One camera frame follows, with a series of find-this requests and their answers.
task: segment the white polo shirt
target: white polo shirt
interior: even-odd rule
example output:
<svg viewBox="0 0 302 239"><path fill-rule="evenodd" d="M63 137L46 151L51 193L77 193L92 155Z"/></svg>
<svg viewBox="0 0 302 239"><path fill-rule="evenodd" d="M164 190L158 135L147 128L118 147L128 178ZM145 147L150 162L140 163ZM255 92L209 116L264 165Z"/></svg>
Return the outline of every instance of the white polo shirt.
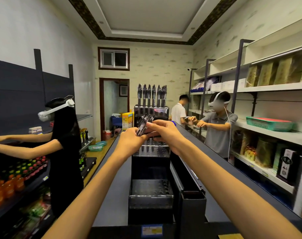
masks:
<svg viewBox="0 0 302 239"><path fill-rule="evenodd" d="M180 103L177 103L172 108L171 116L172 121L175 121L177 124L181 125L181 117L186 117L185 108Z"/></svg>

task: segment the gray polo shirt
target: gray polo shirt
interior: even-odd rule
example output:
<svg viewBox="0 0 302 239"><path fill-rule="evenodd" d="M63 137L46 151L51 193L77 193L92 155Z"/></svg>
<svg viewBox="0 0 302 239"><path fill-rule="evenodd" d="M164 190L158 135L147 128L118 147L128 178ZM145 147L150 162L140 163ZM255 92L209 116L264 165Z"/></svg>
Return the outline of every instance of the gray polo shirt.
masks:
<svg viewBox="0 0 302 239"><path fill-rule="evenodd" d="M216 112L208 113L202 121L213 124L225 124L226 122L231 124L231 129L233 128L233 124L237 121L238 116L232 112L228 112L229 120L227 119L226 114L222 117L218 117ZM231 130L228 131L220 131L214 128L208 127L205 145L207 145L210 149L220 155L222 158L228 157L228 149L230 144L230 133Z"/></svg>

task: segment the yellow box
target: yellow box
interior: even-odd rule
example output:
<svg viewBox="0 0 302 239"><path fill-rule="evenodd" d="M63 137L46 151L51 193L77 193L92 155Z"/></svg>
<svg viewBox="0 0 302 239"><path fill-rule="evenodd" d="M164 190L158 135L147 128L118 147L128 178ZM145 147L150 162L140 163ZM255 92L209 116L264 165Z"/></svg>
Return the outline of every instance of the yellow box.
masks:
<svg viewBox="0 0 302 239"><path fill-rule="evenodd" d="M133 113L127 112L122 114L122 131L133 127Z"/></svg>

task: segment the short black hair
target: short black hair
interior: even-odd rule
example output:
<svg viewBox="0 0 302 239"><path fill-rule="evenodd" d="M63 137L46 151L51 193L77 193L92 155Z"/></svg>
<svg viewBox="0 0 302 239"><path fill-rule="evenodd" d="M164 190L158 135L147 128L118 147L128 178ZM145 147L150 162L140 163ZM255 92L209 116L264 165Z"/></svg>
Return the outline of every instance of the short black hair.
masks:
<svg viewBox="0 0 302 239"><path fill-rule="evenodd" d="M210 102L213 102L213 101L214 101L214 99L215 99L215 97L217 96L218 93L219 93L218 91L215 92L215 93L213 93L213 95L212 95L211 98L210 98ZM231 95L230 95L230 93L228 93L227 91L223 91L223 92L217 97L217 100L223 101L223 102L229 101L229 100L231 100Z"/></svg>
<svg viewBox="0 0 302 239"><path fill-rule="evenodd" d="M188 95L181 95L179 101L180 100L188 100L189 101L189 97L188 97Z"/></svg>

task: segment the ceiling molding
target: ceiling molding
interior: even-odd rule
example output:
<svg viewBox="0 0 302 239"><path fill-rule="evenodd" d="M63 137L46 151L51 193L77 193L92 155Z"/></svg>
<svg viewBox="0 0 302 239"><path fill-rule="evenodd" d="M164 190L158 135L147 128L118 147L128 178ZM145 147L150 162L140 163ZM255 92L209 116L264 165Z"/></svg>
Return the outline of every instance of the ceiling molding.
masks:
<svg viewBox="0 0 302 239"><path fill-rule="evenodd" d="M83 0L69 0L71 5L75 8L81 18L85 21L91 31L99 40L113 40L113 41L127 41L127 42L142 42L142 43L161 43L161 44L181 44L193 45L201 38L205 32L235 3L237 0L221 0L213 11L207 16L203 23L197 28L188 41L174 41L174 40L152 40L152 39L134 39L134 38L117 38L107 37L101 30L97 21L90 13L88 7Z"/></svg>

